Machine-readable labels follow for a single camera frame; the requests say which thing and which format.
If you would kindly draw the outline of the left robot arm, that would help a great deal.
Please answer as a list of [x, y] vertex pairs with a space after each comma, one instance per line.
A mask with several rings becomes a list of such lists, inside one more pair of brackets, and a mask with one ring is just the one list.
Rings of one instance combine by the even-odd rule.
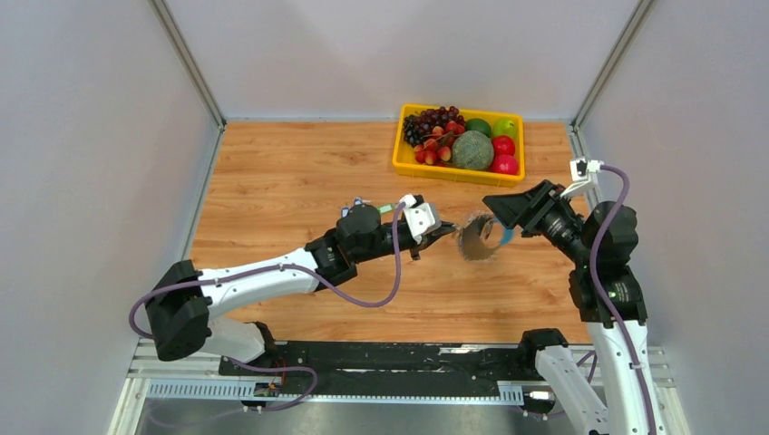
[[[417, 260], [423, 250], [456, 230], [420, 195], [402, 197], [392, 210], [392, 220], [384, 222], [380, 208], [358, 201], [323, 236], [256, 263], [198, 269], [189, 260], [176, 262], [132, 308], [130, 325], [137, 325], [134, 316], [143, 308], [150, 329], [137, 333], [153, 340], [161, 361], [209, 353], [241, 361], [256, 375], [268, 374], [277, 364], [268, 328], [227, 315], [258, 302], [321, 290], [358, 306], [389, 304], [401, 284], [402, 252]], [[382, 300], [367, 302], [341, 291], [341, 284], [356, 277], [359, 264], [387, 256], [395, 261], [395, 278]]]

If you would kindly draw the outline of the metal key organizer blue handle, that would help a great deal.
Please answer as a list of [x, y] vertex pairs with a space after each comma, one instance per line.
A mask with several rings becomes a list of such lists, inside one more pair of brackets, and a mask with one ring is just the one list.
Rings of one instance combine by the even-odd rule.
[[475, 212], [458, 226], [456, 243], [461, 257], [468, 262], [488, 262], [509, 245], [515, 231], [506, 228], [491, 212]]

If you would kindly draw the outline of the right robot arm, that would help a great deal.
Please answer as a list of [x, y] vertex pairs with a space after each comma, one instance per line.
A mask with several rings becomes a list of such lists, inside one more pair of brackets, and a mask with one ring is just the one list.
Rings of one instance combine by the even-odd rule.
[[490, 195], [485, 206], [506, 228], [525, 237], [545, 237], [573, 265], [569, 292], [586, 324], [606, 395], [577, 374], [557, 329], [527, 331], [518, 365], [530, 378], [544, 378], [579, 434], [663, 434], [647, 349], [647, 308], [629, 260], [638, 244], [637, 213], [625, 206], [628, 188], [615, 201], [582, 217], [567, 189], [548, 180], [517, 194]]

